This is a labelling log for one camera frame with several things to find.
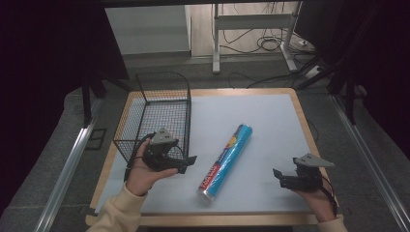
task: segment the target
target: white metal desk frame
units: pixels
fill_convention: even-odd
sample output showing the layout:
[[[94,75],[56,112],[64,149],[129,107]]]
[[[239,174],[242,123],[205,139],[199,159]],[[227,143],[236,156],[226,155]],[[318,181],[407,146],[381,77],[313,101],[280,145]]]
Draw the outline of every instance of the white metal desk frame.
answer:
[[[213,72],[220,72],[220,36],[219,30],[268,29],[287,28],[284,42],[280,49],[291,72],[296,72],[295,62],[289,52],[289,43],[296,25],[302,2],[298,2],[292,14],[247,14],[247,15],[219,15],[218,4],[215,4],[214,15],[214,52]]]

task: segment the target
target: hand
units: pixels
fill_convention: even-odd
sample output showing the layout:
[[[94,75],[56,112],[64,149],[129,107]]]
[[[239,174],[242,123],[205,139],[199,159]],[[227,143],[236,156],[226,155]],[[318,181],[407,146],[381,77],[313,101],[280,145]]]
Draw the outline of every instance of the hand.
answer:
[[[331,186],[327,181],[323,182],[323,187],[328,191],[331,192]],[[326,222],[330,220],[336,219],[332,205],[329,202],[328,197],[323,193],[322,190],[318,189],[316,191],[301,191],[301,190],[293,190],[294,192],[301,195],[305,201],[307,202],[310,209],[316,215],[316,219],[319,222]]]
[[[127,189],[134,195],[141,196],[148,192],[153,184],[160,179],[170,177],[178,173],[177,168],[166,169],[160,172],[151,170],[142,160],[144,151],[150,139],[145,140],[139,147],[133,162],[130,176],[126,182]]]

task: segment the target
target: black wire mesh basket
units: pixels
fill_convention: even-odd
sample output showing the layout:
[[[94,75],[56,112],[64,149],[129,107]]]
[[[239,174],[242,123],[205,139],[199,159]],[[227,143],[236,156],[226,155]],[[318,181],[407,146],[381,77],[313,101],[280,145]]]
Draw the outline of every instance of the black wire mesh basket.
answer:
[[[114,135],[114,144],[128,162],[134,148],[147,134],[165,128],[179,140],[168,156],[186,160],[190,145],[190,86],[175,72],[136,75],[137,90],[130,92]]]

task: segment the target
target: table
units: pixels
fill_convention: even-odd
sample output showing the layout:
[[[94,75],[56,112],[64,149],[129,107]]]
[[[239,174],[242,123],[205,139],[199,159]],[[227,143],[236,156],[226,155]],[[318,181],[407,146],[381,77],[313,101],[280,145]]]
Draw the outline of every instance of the table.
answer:
[[[251,96],[251,95],[289,95],[295,108],[297,117],[301,124],[307,145],[310,151],[319,156],[318,150],[310,133],[308,122],[298,101],[296,93],[292,89],[217,89],[217,90],[191,90],[191,95],[195,96]],[[90,208],[96,209],[100,196],[103,192],[105,181],[110,172],[116,154],[116,147],[111,144],[105,160],[102,174],[95,190]],[[87,216],[86,223],[92,225],[96,221],[95,216]],[[302,225],[317,223],[315,216],[308,213],[289,214],[180,214],[180,215],[142,215],[141,226],[253,226],[253,225]]]

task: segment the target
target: plastic wrap roll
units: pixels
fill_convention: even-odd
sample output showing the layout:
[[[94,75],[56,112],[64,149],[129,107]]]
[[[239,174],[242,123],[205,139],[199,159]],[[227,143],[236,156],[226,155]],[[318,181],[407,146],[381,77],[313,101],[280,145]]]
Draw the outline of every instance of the plastic wrap roll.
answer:
[[[241,124],[229,139],[217,161],[205,176],[198,191],[206,199],[213,201],[225,181],[236,160],[241,155],[247,144],[252,128],[248,125]]]

